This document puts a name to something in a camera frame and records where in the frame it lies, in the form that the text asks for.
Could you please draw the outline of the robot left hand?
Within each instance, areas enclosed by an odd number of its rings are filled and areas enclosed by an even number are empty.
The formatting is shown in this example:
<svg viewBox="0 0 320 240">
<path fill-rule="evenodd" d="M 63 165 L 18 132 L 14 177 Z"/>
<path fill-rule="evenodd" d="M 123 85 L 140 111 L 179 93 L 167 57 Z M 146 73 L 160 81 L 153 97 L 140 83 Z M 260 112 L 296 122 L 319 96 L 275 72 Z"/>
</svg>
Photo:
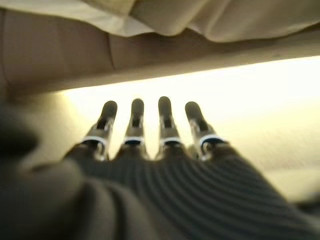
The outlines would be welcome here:
<svg viewBox="0 0 320 240">
<path fill-rule="evenodd" d="M 0 106 L 0 237 L 3 240 L 317 240 L 320 211 L 289 203 L 199 106 L 185 106 L 198 149 L 178 138 L 170 101 L 158 102 L 161 145 L 149 160 L 142 100 L 126 139 L 108 158 L 117 104 L 104 104 L 85 138 L 58 161 L 26 164 L 38 137 Z"/>
</svg>

